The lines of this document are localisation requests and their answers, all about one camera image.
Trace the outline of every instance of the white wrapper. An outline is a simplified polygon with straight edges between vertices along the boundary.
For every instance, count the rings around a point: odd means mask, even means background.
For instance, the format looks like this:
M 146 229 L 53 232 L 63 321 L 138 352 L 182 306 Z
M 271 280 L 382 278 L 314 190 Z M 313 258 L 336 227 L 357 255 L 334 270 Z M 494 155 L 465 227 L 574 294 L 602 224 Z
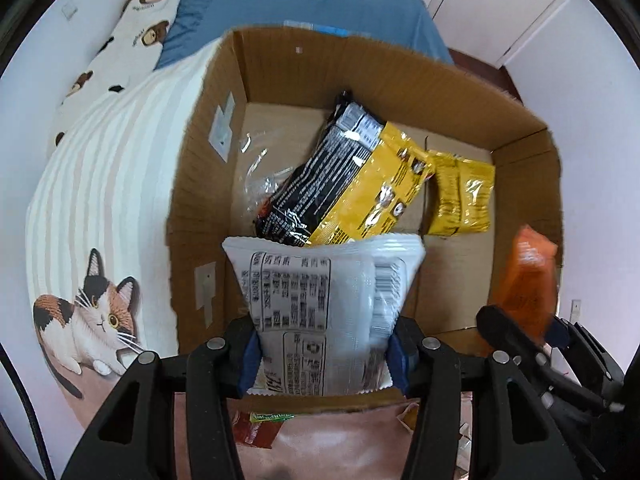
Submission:
M 266 391 L 339 396 L 390 385 L 384 362 L 415 273 L 418 235 L 298 248 L 227 238 L 260 336 Z

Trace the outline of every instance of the silver bolt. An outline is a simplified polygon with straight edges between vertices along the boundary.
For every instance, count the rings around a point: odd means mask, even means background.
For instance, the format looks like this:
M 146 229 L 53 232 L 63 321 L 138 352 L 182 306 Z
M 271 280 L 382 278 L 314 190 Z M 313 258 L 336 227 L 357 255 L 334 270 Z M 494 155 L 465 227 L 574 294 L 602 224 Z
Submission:
M 505 365 L 509 362 L 509 354 L 503 350 L 496 350 L 494 352 L 494 361 L 500 363 L 501 365 Z
M 149 363 L 152 363 L 155 360 L 155 358 L 156 358 L 156 354 L 147 350 L 146 352 L 142 352 L 142 354 L 138 356 L 138 362 L 141 365 L 148 365 Z
M 544 366 L 546 365 L 546 355 L 544 355 L 542 352 L 538 352 L 536 354 L 536 362 L 540 365 L 540 366 Z
M 422 346 L 427 350 L 437 350 L 440 348 L 440 342 L 434 337 L 425 337 L 422 340 Z
M 620 413 L 620 412 L 624 412 L 625 411 L 625 405 L 624 404 L 620 404 L 619 402 L 612 402 L 609 405 L 609 411 L 611 413 Z
M 545 409 L 548 410 L 554 403 L 554 396 L 549 392 L 545 392 L 540 397 L 540 400 L 542 401 L 542 405 L 545 407 Z
M 221 348 L 224 348 L 224 346 L 225 340 L 221 337 L 212 337 L 207 341 L 207 348 L 209 350 L 220 350 Z

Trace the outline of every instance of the cat ear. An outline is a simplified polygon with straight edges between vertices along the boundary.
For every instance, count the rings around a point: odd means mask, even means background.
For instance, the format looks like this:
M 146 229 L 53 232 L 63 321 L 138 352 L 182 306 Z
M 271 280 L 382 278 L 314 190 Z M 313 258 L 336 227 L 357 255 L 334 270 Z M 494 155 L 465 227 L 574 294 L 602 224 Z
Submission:
M 116 290 L 118 295 L 122 298 L 127 305 L 127 308 L 131 310 L 135 306 L 138 299 L 138 282 L 135 278 L 129 276 L 120 282 Z
M 102 268 L 102 258 L 98 249 L 91 249 L 89 253 L 89 266 L 86 270 L 87 276 L 104 276 L 104 269 Z

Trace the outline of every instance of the wooden floor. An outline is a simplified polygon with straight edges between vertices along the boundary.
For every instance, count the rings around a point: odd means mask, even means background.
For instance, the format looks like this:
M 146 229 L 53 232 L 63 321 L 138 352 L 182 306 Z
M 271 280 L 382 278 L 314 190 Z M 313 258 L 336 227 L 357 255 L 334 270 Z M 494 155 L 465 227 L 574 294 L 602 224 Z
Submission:
M 509 72 L 505 67 L 501 67 L 500 69 L 491 66 L 484 61 L 480 61 L 475 57 L 468 56 L 467 54 L 462 54 L 462 52 L 458 52 L 457 50 L 449 49 L 449 53 L 453 58 L 453 62 L 456 66 L 465 72 L 471 72 L 474 75 L 488 81 L 489 83 L 497 86 L 498 88 L 508 92 L 513 97 L 515 97 L 518 101 L 522 102 L 520 95 L 518 94 L 518 90 L 516 89 L 511 77 L 509 76 Z

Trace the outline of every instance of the blue bed sheet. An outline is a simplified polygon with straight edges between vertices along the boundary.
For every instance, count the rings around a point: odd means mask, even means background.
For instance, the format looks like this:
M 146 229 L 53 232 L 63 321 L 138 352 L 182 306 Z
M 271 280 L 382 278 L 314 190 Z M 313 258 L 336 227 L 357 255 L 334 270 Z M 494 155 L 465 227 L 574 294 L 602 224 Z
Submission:
M 341 28 L 452 63 L 422 0 L 180 0 L 156 68 L 194 54 L 230 28 L 285 22 Z

